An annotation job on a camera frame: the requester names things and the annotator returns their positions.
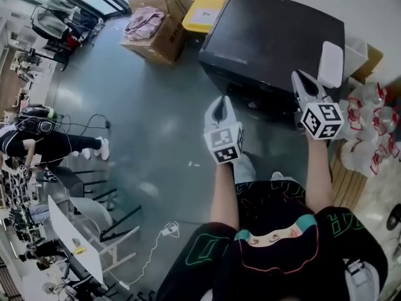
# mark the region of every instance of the plastic bag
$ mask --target plastic bag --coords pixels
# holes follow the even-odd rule
[[[362,130],[355,137],[374,143],[380,141],[380,137],[394,131],[398,124],[398,115],[391,107],[384,106],[372,111],[371,107],[360,109]]]
[[[362,118],[360,114],[362,103],[357,98],[348,97],[347,100],[340,100],[338,105],[344,117],[344,125],[335,139],[350,140],[362,130]]]
[[[362,107],[371,107],[374,110],[384,106],[387,95],[386,89],[381,88],[379,83],[367,83],[356,88],[354,92],[355,98],[360,99]]]
[[[345,168],[372,177],[377,175],[381,166],[393,157],[383,144],[355,138],[344,144],[340,159]]]

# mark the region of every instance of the yellow label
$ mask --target yellow label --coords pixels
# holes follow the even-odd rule
[[[86,248],[77,248],[74,250],[74,255],[79,255],[86,252]]]

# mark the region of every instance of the white table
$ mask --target white table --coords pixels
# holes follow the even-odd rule
[[[79,240],[80,246],[85,247],[86,251],[75,255],[75,258],[100,284],[103,284],[103,271],[99,252],[71,224],[50,195],[48,196],[48,202],[51,225],[60,240],[71,253],[76,250],[73,239]]]

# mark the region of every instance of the pink clothing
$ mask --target pink clothing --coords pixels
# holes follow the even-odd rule
[[[128,40],[149,39],[159,28],[165,13],[154,7],[138,8],[124,29]]]

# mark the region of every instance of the cardboard box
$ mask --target cardboard box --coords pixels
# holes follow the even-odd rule
[[[380,60],[383,58],[383,53],[375,47],[368,44],[368,60],[351,75],[352,78],[358,80],[360,83],[365,84],[368,78]]]
[[[182,21],[192,6],[192,0],[128,0],[132,13],[136,9],[145,6],[158,8],[159,10],[171,14],[178,21]]]
[[[397,79],[389,83],[386,88],[388,89],[388,102],[392,102],[395,98],[401,98],[401,77],[398,77]]]
[[[120,44],[148,61],[173,65],[184,45],[185,33],[178,20],[166,15],[150,39],[130,41],[123,37]]]

